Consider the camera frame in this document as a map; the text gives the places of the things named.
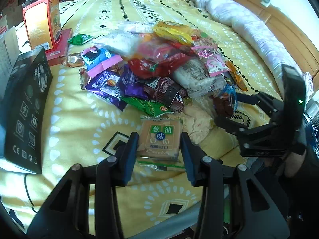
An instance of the green candy wrapper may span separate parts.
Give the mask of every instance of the green candy wrapper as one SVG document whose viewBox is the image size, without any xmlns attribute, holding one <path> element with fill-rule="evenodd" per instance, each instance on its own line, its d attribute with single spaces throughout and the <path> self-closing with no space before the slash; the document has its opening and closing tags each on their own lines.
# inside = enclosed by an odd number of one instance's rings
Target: green candy wrapper
<svg viewBox="0 0 319 239">
<path fill-rule="evenodd" d="M 93 36 L 87 34 L 77 34 L 72 38 L 68 39 L 68 42 L 75 46 L 81 46 L 84 43 L 90 41 L 91 39 L 93 39 Z"/>
<path fill-rule="evenodd" d="M 164 104 L 157 101 L 144 101 L 134 97 L 121 97 L 121 100 L 156 118 L 166 113 L 175 113 Z"/>
</svg>

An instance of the black box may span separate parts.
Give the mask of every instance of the black box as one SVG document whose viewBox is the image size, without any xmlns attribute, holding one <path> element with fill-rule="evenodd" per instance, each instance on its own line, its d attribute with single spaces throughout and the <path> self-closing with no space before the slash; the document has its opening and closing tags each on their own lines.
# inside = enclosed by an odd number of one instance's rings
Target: black box
<svg viewBox="0 0 319 239">
<path fill-rule="evenodd" d="M 44 48 L 19 55 L 0 104 L 0 168 L 42 173 L 41 128 L 51 82 Z"/>
</svg>

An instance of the red box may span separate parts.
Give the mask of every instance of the red box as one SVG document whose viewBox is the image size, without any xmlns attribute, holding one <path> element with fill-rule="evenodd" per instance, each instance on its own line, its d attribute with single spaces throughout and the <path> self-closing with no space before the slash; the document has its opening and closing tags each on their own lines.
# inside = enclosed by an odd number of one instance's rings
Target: red box
<svg viewBox="0 0 319 239">
<path fill-rule="evenodd" d="M 56 49 L 61 34 L 59 0 L 38 0 L 23 8 L 31 49 Z"/>
<path fill-rule="evenodd" d="M 54 66 L 57 64 L 61 64 L 61 57 L 66 56 L 68 53 L 68 39 L 72 36 L 72 29 L 68 28 L 61 31 L 60 41 L 57 43 L 56 49 L 47 50 L 45 53 L 47 55 L 47 61 L 49 66 Z"/>
</svg>

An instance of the yellow bed sheet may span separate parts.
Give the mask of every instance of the yellow bed sheet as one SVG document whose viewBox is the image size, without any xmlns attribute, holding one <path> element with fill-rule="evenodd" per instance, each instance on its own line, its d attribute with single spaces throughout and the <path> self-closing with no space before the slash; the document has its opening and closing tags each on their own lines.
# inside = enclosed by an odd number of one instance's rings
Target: yellow bed sheet
<svg viewBox="0 0 319 239">
<path fill-rule="evenodd" d="M 248 93 L 260 91 L 280 98 L 275 81 L 257 53 L 231 28 L 211 20 L 188 0 L 78 0 L 60 4 L 63 29 L 73 34 L 97 37 L 108 34 L 116 22 L 170 20 L 198 27 L 219 41 L 222 52 L 233 60 L 242 74 Z M 17 30 L 21 51 L 27 40 L 24 26 Z M 69 53 L 91 46 L 70 45 Z M 46 102 L 42 126 L 42 175 L 0 171 L 1 200 L 15 210 L 26 230 L 40 206 L 65 172 L 75 163 L 94 165 L 108 154 L 102 151 L 116 131 L 130 135 L 140 131 L 141 112 L 128 105 L 121 112 L 79 85 L 79 69 L 62 65 L 51 67 L 53 81 Z M 239 103 L 233 119 L 248 127 L 262 125 L 267 116 L 257 107 Z M 214 128 L 200 144 L 214 158 L 227 165 L 243 162 L 235 136 Z M 117 198 L 125 237 L 135 235 L 174 214 L 167 214 L 170 203 L 183 211 L 201 198 L 202 189 L 193 188 L 186 173 L 158 172 L 137 164 L 132 180 L 117 188 Z M 90 193 L 90 231 L 94 233 L 94 190 Z"/>
</svg>

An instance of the wooden headboard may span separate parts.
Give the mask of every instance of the wooden headboard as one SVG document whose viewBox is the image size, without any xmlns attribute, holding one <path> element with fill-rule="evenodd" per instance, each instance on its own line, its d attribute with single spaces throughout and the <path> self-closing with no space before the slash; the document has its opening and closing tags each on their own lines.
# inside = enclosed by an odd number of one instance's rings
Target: wooden headboard
<svg viewBox="0 0 319 239">
<path fill-rule="evenodd" d="M 306 34 L 276 7 L 260 4 L 261 0 L 234 0 L 257 15 L 285 46 L 303 72 L 313 78 L 314 92 L 319 89 L 319 51 Z"/>
</svg>

